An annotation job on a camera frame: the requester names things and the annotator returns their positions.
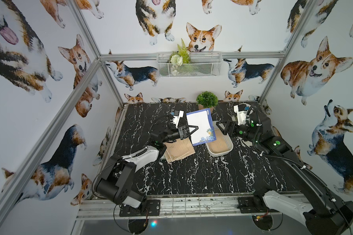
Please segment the white storage box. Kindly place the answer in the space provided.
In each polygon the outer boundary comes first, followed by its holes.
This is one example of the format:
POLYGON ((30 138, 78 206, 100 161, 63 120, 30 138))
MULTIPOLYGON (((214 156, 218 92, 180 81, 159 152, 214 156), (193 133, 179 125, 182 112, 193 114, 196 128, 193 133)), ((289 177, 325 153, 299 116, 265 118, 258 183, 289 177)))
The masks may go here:
POLYGON ((227 155, 233 150, 233 143, 228 134, 224 135, 217 126, 217 121, 213 122, 216 140, 206 143, 208 153, 211 157, 220 157, 227 155))

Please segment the blue bordered floral paper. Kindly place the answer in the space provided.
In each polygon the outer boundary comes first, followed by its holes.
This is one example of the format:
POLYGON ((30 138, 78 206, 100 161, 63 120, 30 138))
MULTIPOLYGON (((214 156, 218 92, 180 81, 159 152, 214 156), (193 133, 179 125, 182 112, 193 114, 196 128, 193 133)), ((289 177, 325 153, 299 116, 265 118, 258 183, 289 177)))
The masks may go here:
POLYGON ((188 125, 196 125, 199 129, 190 136, 193 146, 203 145, 216 140, 211 112, 209 109, 198 110, 186 114, 188 125))

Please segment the tan stationery paper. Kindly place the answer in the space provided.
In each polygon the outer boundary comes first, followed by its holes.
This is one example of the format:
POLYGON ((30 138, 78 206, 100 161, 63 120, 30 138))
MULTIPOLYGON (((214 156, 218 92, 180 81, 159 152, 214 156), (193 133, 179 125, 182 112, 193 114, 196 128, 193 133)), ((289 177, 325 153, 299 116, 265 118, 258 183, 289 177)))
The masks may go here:
POLYGON ((230 144, 227 143, 226 136, 219 136, 217 140, 208 143, 209 149, 214 154, 228 152, 231 149, 230 144))
POLYGON ((193 154, 195 150, 189 138, 176 140, 174 143, 165 143, 167 147, 164 156, 168 163, 183 160, 193 154))

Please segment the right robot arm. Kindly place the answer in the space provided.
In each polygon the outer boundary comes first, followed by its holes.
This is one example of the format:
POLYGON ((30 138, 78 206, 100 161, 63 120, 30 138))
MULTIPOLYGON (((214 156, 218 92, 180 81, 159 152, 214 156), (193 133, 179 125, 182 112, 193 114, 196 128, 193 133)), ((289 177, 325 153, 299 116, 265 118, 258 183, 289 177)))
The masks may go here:
POLYGON ((351 229, 353 202, 343 201, 333 193, 315 173, 307 168, 292 147, 273 131, 271 120, 257 107, 235 105, 236 120, 217 121, 224 135, 238 137, 252 143, 261 157, 274 161, 308 200, 307 204, 283 196, 275 191, 263 191, 260 196, 265 206, 277 210, 301 224, 312 235, 341 235, 351 229))

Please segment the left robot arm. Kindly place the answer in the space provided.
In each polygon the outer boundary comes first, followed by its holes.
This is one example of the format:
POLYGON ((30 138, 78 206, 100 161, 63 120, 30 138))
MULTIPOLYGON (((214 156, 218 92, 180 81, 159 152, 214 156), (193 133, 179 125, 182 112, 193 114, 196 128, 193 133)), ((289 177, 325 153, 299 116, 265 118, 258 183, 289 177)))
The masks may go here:
POLYGON ((182 125, 173 129, 153 131, 143 149, 125 156, 112 155, 93 180, 92 192, 116 205, 145 210, 146 196, 132 188, 135 173, 160 159, 166 152, 166 143, 187 139, 198 129, 195 125, 182 125))

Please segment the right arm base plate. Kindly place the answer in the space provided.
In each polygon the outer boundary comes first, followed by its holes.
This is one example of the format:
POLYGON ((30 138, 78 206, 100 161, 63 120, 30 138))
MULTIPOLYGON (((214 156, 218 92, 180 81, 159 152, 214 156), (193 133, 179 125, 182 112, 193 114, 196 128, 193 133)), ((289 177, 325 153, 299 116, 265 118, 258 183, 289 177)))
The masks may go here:
POLYGON ((263 199, 256 195, 250 195, 245 197, 237 198, 238 206, 237 208, 241 213, 259 213, 266 214, 267 212, 273 213, 278 212, 274 209, 269 209, 263 199))

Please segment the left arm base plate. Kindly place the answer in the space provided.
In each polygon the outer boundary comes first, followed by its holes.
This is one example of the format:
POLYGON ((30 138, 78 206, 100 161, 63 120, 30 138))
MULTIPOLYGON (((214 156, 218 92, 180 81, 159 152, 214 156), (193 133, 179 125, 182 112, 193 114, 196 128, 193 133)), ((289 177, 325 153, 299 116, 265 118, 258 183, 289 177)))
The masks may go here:
POLYGON ((140 203, 138 208, 127 204, 120 206, 120 217, 139 217, 139 216, 159 216, 161 201, 158 199, 145 200, 140 203))

